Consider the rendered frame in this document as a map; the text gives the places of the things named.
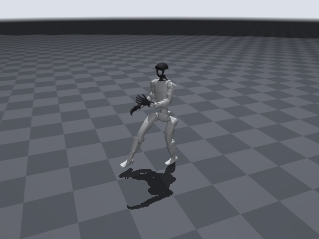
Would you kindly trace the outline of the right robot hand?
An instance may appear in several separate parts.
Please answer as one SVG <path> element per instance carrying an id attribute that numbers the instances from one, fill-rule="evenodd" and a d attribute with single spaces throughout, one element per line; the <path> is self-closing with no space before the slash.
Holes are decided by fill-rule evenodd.
<path id="1" fill-rule="evenodd" d="M 137 109 L 140 109 L 141 106 L 142 106 L 142 105 L 140 105 L 140 104 L 138 104 L 137 106 L 134 106 L 134 107 L 131 109 L 130 114 L 132 115 L 132 113 L 133 113 L 134 111 L 136 111 Z"/>

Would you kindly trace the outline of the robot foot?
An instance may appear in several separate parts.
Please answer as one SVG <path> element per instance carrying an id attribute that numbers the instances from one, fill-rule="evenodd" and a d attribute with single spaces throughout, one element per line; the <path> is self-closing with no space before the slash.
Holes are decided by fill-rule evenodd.
<path id="1" fill-rule="evenodd" d="M 174 159 L 174 160 L 173 160 L 173 158 L 171 158 L 171 159 L 169 159 L 168 161 L 165 162 L 165 165 L 173 164 L 176 161 L 178 161 L 178 157 L 176 157 L 176 159 Z"/>
<path id="2" fill-rule="evenodd" d="M 122 168 L 128 167 L 129 165 L 133 164 L 134 160 L 132 159 L 132 161 L 129 162 L 129 160 L 126 160 L 125 162 L 121 163 L 120 166 Z"/>

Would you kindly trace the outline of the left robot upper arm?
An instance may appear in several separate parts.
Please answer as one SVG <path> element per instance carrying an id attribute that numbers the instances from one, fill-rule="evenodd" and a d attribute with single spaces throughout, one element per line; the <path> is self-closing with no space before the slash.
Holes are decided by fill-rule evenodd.
<path id="1" fill-rule="evenodd" d="M 163 101 L 165 100 L 169 100 L 171 102 L 171 99 L 173 97 L 174 91 L 176 90 L 176 84 L 172 83 L 172 82 L 168 82 L 168 91 L 167 91 L 167 95 L 166 95 L 166 99 L 163 99 Z"/>

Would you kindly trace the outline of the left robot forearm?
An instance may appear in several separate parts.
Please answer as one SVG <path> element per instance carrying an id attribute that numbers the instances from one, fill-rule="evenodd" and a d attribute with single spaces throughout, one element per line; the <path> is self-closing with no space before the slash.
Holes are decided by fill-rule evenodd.
<path id="1" fill-rule="evenodd" d="M 160 102 L 157 102 L 157 103 L 151 103 L 150 104 L 150 107 L 151 108 L 154 108 L 154 109 L 157 109 L 157 108 L 163 108 L 163 107 L 166 107 L 167 105 L 170 104 L 170 101 L 169 100 L 165 100 L 165 101 L 160 101 Z"/>

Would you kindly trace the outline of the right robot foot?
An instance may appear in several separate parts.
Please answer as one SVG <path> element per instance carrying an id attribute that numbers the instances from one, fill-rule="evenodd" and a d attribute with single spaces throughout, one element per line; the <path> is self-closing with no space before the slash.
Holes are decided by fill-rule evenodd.
<path id="1" fill-rule="evenodd" d="M 132 159 L 132 161 L 129 162 L 129 160 L 126 160 L 125 162 L 121 163 L 120 166 L 122 168 L 128 167 L 129 165 L 133 164 L 134 160 Z"/>

